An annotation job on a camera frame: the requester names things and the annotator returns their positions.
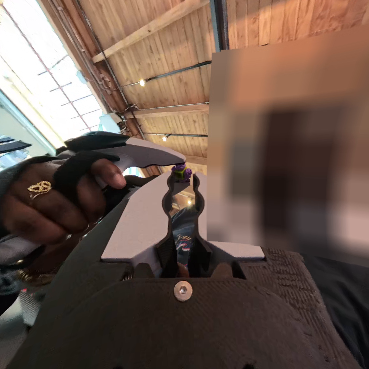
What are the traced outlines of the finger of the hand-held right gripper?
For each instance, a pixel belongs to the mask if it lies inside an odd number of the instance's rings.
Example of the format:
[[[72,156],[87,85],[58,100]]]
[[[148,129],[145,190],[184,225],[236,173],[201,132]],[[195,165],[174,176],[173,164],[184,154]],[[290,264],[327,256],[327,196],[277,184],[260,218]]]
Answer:
[[[128,138],[124,146],[113,148],[113,153],[120,158],[117,165],[121,169],[170,166],[186,162],[186,157],[175,150],[136,138]]]

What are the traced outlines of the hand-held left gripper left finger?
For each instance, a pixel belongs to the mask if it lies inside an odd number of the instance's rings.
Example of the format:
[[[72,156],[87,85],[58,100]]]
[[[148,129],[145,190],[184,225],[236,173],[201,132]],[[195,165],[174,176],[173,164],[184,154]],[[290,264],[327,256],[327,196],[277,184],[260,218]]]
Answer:
[[[129,198],[101,255],[104,262],[150,265],[152,271],[175,270],[175,245],[168,210],[173,181],[166,172],[148,182]]]

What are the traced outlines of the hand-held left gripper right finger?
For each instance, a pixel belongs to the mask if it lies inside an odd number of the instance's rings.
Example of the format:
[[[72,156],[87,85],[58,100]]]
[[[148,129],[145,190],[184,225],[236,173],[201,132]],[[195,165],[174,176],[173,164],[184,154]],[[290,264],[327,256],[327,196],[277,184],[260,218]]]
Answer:
[[[192,271],[213,271],[219,263],[260,262],[265,260],[261,247],[207,240],[207,177],[193,175],[196,217],[192,245]]]

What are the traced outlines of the person's right forearm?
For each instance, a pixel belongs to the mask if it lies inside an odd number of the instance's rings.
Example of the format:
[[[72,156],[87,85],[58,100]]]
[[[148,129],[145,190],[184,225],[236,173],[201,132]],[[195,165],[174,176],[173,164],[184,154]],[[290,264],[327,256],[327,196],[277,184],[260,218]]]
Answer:
[[[1,238],[1,272],[15,272],[22,282],[54,278],[58,268],[51,273],[28,274],[24,271],[44,250],[45,245],[34,244],[22,237],[8,235]]]

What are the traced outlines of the person's right hand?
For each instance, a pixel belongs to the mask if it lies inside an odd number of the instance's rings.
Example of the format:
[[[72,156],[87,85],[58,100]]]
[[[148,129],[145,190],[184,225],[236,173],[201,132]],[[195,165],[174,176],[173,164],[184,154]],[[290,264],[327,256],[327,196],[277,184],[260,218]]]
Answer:
[[[81,206],[53,188],[53,174],[66,161],[30,164],[1,198],[1,224],[13,235],[35,244],[53,245],[82,234],[105,212],[105,198],[95,177],[115,189],[126,186],[121,170],[107,159],[92,164],[77,185]]]

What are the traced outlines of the person's dark clothing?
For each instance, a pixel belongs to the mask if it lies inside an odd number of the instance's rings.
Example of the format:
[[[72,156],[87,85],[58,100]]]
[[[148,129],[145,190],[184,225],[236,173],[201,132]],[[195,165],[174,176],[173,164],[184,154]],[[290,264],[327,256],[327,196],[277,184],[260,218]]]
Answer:
[[[302,254],[339,336],[362,368],[369,368],[369,269]]]

